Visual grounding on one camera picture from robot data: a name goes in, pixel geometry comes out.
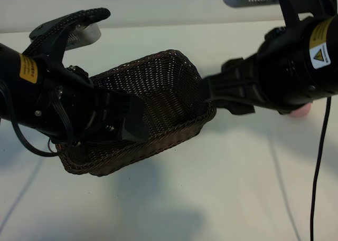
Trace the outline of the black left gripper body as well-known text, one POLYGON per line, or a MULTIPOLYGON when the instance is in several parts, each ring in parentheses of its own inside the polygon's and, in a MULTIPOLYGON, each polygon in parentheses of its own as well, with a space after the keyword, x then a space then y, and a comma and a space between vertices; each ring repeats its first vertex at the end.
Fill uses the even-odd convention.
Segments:
POLYGON ((37 60, 38 98, 37 131, 56 143, 76 145, 80 142, 109 143, 120 141, 122 117, 102 117, 93 110, 94 83, 76 68, 66 69, 37 60))

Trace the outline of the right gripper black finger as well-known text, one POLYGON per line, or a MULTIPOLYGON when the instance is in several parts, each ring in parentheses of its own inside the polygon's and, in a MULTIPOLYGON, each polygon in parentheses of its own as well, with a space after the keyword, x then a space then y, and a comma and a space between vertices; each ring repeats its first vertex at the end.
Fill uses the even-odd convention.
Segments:
POLYGON ((255 65, 255 56, 225 62, 221 66, 220 73, 207 76, 202 80, 202 99, 264 105, 264 94, 255 65))
POLYGON ((236 102, 230 102, 228 110, 233 115, 246 115, 255 113, 255 108, 253 105, 236 102))

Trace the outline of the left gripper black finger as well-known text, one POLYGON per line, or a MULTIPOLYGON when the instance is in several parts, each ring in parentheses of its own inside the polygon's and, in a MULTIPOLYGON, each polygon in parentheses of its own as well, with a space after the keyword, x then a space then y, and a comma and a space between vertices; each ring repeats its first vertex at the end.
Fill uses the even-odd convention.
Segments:
POLYGON ((93 110, 102 117, 122 117, 123 114, 142 117, 145 102, 133 93, 123 89, 110 90, 95 85, 93 92, 93 110))
POLYGON ((149 137, 149 126, 136 117, 128 116, 122 119, 120 127, 121 140, 145 142, 149 137))

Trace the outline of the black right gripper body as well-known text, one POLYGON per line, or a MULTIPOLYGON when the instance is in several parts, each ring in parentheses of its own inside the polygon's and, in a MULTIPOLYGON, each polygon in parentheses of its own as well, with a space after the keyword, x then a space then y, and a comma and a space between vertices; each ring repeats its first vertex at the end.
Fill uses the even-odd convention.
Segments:
POLYGON ((248 83, 251 105, 290 113, 317 98, 317 84, 309 58, 309 39, 314 21, 296 27, 276 27, 269 31, 252 56, 248 83))

